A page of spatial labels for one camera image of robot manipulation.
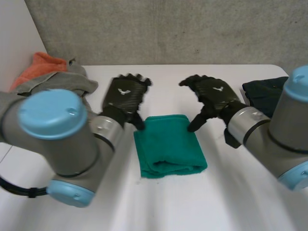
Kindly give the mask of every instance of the gray cloth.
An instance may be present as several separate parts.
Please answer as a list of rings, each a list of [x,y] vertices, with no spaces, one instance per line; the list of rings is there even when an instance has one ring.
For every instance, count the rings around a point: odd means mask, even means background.
[[[97,89],[98,83],[87,78],[86,70],[82,66],[73,61],[67,63],[67,72],[45,74],[18,85],[10,93],[0,92],[0,119],[15,101],[22,100],[27,96],[47,89],[66,89],[73,91],[82,98],[88,110],[88,120],[96,116],[91,110],[89,103],[84,99],[84,96],[87,93],[93,93]]]

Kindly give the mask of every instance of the white table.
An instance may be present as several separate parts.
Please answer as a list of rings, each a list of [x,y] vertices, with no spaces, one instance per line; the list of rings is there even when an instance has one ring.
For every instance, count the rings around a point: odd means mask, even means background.
[[[202,105],[188,87],[177,84],[193,74],[227,81],[238,93],[242,83],[285,76],[274,65],[142,65],[85,66],[99,88],[87,97],[100,110],[110,78],[140,73],[153,81],[141,116],[185,114]],[[91,205],[80,209],[49,196],[27,199],[0,190],[1,231],[306,231],[308,191],[290,192],[245,148],[224,142],[224,124],[208,121],[196,132],[208,162],[200,174],[140,178],[128,126],[125,138]],[[0,164],[0,174],[24,187],[43,187],[53,173],[37,154],[13,147]]]

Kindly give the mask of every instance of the orange cloth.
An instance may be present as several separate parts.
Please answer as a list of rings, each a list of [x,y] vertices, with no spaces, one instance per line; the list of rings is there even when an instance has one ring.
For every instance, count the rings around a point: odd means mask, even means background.
[[[18,85],[32,80],[36,77],[48,74],[50,72],[67,71],[66,61],[64,59],[54,58],[44,52],[36,52],[33,55],[33,61],[12,84],[10,90]]]

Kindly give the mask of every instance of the folded green towel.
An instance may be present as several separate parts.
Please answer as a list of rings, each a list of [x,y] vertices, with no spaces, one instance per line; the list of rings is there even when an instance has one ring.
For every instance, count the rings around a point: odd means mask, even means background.
[[[196,135],[187,131],[186,116],[152,116],[145,125],[134,133],[142,177],[188,175],[207,168]]]

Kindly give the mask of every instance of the gray wall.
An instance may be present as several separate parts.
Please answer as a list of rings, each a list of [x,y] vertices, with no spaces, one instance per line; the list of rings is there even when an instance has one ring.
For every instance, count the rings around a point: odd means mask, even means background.
[[[25,0],[51,55],[98,64],[308,63],[305,0]]]

